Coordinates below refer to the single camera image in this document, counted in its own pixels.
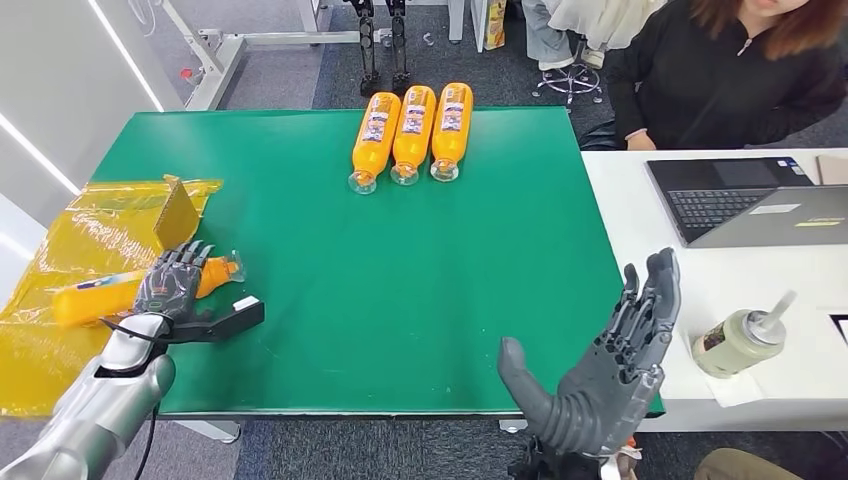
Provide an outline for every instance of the green tabletop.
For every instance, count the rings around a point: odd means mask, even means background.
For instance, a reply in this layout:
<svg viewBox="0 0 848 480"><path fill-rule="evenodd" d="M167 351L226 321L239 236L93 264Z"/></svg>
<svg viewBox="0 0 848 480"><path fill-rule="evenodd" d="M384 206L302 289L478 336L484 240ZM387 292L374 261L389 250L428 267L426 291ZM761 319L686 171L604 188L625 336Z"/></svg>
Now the green tabletop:
<svg viewBox="0 0 848 480"><path fill-rule="evenodd" d="M515 412L495 369L515 336L551 391L621 278L565 109L473 114L459 178L388 172L351 192L361 111L135 115L93 181L220 178L197 238L238 249L265 323L169 350L163 413Z"/></svg>

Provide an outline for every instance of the long hair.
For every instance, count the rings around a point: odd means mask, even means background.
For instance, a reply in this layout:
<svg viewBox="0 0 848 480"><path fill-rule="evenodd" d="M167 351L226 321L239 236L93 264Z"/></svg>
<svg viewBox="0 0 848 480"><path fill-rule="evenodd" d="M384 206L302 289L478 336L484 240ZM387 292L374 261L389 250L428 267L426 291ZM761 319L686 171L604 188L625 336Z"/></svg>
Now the long hair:
<svg viewBox="0 0 848 480"><path fill-rule="evenodd" d="M716 38L736 19L742 0L693 0L692 18ZM771 28L766 58L777 60L805 50L833 45L842 25L846 0L810 0L783 14Z"/></svg>

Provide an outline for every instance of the black jacket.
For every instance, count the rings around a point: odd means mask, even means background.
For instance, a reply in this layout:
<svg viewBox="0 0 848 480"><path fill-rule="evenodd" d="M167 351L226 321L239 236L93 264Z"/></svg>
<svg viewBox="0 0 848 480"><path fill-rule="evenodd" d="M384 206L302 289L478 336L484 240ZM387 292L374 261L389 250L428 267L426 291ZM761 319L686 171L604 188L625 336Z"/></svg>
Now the black jacket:
<svg viewBox="0 0 848 480"><path fill-rule="evenodd" d="M740 148L781 140L839 108L845 83L836 47L771 61L763 51L768 31L742 51L741 22L714 40L690 18L690 6L672 1L628 48L610 54L619 139L647 128L660 149Z"/></svg>

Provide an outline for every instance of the orange juice bottle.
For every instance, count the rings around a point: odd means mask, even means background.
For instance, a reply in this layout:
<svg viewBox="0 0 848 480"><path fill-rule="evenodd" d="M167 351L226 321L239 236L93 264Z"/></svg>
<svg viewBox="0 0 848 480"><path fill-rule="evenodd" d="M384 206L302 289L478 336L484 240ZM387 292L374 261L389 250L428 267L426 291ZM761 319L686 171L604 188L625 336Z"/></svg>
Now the orange juice bottle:
<svg viewBox="0 0 848 480"><path fill-rule="evenodd" d="M60 326L73 327L102 317L128 312L147 270L119 273L65 287L53 295L53 318ZM227 282L243 282L244 265L237 251L229 257L206 261L200 275L197 298L203 298Z"/></svg>
<svg viewBox="0 0 848 480"><path fill-rule="evenodd" d="M394 93L377 92L368 101L353 147L353 173L348 178L354 192L368 195L377 188L377 175L389 162L398 117L400 99Z"/></svg>
<svg viewBox="0 0 848 480"><path fill-rule="evenodd" d="M468 146L474 95L464 83L449 83L442 90L433 132L433 164L430 174L440 182L459 176L459 161Z"/></svg>
<svg viewBox="0 0 848 480"><path fill-rule="evenodd" d="M427 158L435 116L436 94L433 89L422 85L410 87L403 97L392 147L395 165L391 175L398 185L412 185L418 181L418 166Z"/></svg>

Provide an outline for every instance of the plastic bottle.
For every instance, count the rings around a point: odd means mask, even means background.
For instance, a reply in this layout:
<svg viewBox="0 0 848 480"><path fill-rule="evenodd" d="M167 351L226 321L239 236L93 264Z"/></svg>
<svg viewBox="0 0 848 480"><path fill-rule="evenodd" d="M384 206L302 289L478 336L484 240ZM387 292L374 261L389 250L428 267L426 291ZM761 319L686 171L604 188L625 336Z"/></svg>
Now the plastic bottle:
<svg viewBox="0 0 848 480"><path fill-rule="evenodd" d="M771 313L739 310L727 320L695 340L695 363L708 374L729 378L783 351L786 327L780 316L786 312L795 292L786 292Z"/></svg>
<svg viewBox="0 0 848 480"><path fill-rule="evenodd" d="M60 326L73 327L127 312L146 273L147 270L119 273L65 287L53 295L53 318ZM244 278L244 265L237 251L228 257L210 258L200 276L197 298L227 282L243 282Z"/></svg>
<svg viewBox="0 0 848 480"><path fill-rule="evenodd" d="M427 158L433 118L436 116L436 94L430 87L414 85L406 91L400 109L392 156L392 180L398 185L418 181L418 167Z"/></svg>
<svg viewBox="0 0 848 480"><path fill-rule="evenodd" d="M368 101L353 147L353 173L348 178L354 192L368 195L377 188L377 175L389 162L398 117L400 99L394 93L377 92Z"/></svg>
<svg viewBox="0 0 848 480"><path fill-rule="evenodd" d="M440 182L459 176L459 161L468 146L474 95L464 83L449 83L442 90L433 132L433 164L430 174Z"/></svg>

